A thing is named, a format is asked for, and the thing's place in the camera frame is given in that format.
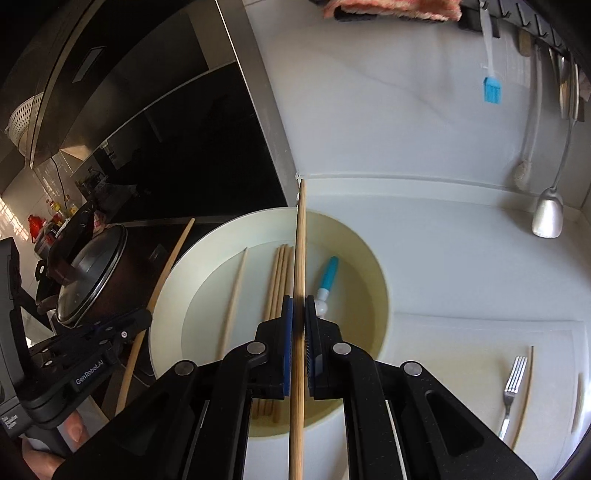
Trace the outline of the left hand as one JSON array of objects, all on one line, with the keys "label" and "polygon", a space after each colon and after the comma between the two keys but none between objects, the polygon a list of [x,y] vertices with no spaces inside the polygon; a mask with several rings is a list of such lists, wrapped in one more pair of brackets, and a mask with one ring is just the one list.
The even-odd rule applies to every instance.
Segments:
[{"label": "left hand", "polygon": [[58,451],[78,450],[89,438],[82,416],[74,410],[55,431],[39,430],[32,439],[24,436],[21,443],[22,457],[38,479],[51,479],[64,462]]}]

